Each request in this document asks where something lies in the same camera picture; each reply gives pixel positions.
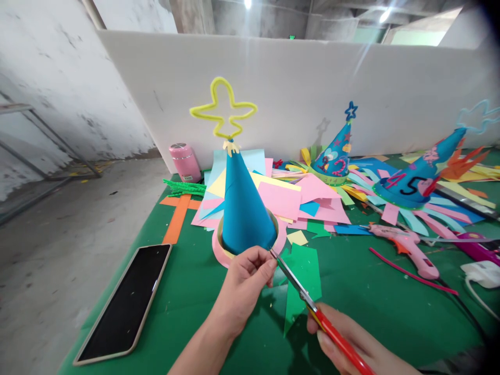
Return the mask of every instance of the pink thermos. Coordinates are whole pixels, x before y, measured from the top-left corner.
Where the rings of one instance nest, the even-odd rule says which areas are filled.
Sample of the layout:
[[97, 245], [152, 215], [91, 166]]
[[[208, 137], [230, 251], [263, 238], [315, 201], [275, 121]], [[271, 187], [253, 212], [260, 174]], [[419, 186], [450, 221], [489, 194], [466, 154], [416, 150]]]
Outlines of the pink thermos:
[[176, 143], [171, 145], [169, 150], [182, 182], [196, 183], [202, 179], [202, 174], [199, 171], [199, 165], [194, 157], [191, 146], [185, 143]]

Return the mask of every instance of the hot glue gun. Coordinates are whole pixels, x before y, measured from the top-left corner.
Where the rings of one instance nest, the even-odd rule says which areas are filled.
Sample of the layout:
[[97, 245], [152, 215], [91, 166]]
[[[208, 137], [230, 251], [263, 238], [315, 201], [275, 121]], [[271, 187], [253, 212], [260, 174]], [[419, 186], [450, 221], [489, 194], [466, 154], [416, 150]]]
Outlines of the hot glue gun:
[[420, 250], [417, 244], [420, 242], [419, 236], [414, 232], [403, 231], [399, 228], [386, 227], [372, 224], [367, 228], [374, 235], [387, 238], [393, 241], [397, 247], [398, 254], [408, 254], [418, 269], [418, 274], [427, 280], [439, 279], [439, 271], [432, 262]]

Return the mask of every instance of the white partition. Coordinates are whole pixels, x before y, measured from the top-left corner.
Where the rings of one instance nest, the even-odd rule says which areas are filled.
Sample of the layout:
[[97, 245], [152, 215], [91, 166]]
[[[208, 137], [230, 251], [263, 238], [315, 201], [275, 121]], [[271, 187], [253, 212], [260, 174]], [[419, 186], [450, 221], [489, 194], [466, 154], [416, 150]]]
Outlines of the white partition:
[[[237, 143], [283, 160], [296, 159], [314, 142], [329, 143], [344, 125], [350, 100], [359, 106], [352, 156], [427, 148], [453, 131], [461, 108], [483, 99], [500, 106], [498, 64], [488, 51], [98, 33], [171, 171], [172, 143], [191, 144], [201, 168], [211, 166], [212, 151], [222, 146], [212, 135], [214, 123], [189, 114], [189, 108], [211, 102], [209, 86], [217, 76], [232, 84], [237, 102], [259, 108], [242, 121]], [[493, 124], [482, 135], [469, 132], [466, 146], [499, 138], [500, 126]]]

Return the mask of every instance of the ceiling light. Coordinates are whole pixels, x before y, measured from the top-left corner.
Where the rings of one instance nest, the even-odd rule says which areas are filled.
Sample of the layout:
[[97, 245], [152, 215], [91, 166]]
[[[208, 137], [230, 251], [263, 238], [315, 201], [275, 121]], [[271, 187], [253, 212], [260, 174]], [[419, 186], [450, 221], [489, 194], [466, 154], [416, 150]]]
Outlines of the ceiling light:
[[391, 14], [391, 9], [387, 8], [387, 10], [380, 16], [380, 23], [384, 23], [385, 21], [387, 21], [389, 14]]

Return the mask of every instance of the phone screen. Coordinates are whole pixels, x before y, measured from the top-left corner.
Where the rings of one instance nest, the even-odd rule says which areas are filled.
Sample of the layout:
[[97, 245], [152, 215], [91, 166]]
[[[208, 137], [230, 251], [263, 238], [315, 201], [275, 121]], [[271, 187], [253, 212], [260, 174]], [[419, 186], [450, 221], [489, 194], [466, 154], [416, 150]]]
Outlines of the phone screen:
[[139, 248], [78, 361], [132, 347], [170, 249], [170, 245]]

